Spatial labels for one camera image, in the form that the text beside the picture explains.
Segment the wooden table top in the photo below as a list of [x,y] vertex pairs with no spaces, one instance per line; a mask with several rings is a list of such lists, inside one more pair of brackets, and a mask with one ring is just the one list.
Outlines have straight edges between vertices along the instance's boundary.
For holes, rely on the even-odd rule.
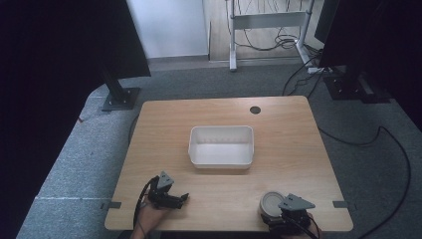
[[[261,112],[254,115],[251,107]],[[248,125],[254,130],[254,161],[249,169],[197,169],[188,155],[198,125]],[[258,213],[267,191],[302,197],[323,231],[349,231],[343,197],[323,146],[308,100],[269,97],[147,102],[142,106],[112,198],[105,227],[132,229],[133,210],[150,178],[165,170],[174,180],[169,194],[189,193],[159,230],[267,231]]]

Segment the wall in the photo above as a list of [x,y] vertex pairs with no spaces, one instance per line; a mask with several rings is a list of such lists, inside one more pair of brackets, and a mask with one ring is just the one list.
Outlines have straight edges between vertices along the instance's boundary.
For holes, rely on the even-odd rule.
[[207,55],[201,0],[127,0],[146,58]]

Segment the white bin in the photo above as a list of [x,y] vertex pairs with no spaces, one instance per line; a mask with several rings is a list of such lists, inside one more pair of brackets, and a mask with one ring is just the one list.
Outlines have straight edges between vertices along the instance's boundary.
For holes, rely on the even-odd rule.
[[188,153],[197,168],[247,169],[254,156],[254,132],[242,125],[196,126]]

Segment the metal frame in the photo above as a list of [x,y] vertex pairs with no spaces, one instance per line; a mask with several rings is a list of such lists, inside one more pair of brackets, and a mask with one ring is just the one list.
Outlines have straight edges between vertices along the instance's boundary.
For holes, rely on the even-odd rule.
[[311,0],[307,11],[305,12],[287,12],[259,15],[235,15],[235,0],[231,0],[229,27],[230,39],[230,71],[235,72],[236,66],[236,44],[235,30],[256,29],[256,28],[275,28],[275,27],[301,27],[301,36],[296,43],[296,48],[307,67],[311,67],[310,57],[305,52],[304,41],[307,36],[308,26],[313,13],[315,0]]

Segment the gray carpet floor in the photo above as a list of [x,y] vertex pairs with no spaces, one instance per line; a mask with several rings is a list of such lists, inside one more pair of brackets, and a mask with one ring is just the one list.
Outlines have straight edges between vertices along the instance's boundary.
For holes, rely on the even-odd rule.
[[[91,93],[60,156],[34,199],[18,238],[117,238],[104,227],[127,152],[130,126],[146,101],[280,96],[300,65],[154,71],[150,78],[121,80],[124,87],[142,88],[132,111],[103,113],[108,89]],[[289,84],[307,76],[301,71]],[[317,81],[309,80],[294,95],[307,96]],[[370,141],[384,126],[403,145],[411,166],[407,197],[390,221],[368,238],[421,238],[422,133],[394,100],[366,105],[333,101],[322,82],[310,97],[317,125],[353,142]],[[350,232],[324,232],[324,238],[358,238],[386,218],[406,188],[406,159],[394,139],[381,131],[368,146],[352,146],[321,134],[354,223]],[[161,238],[239,238],[240,234],[162,233]]]

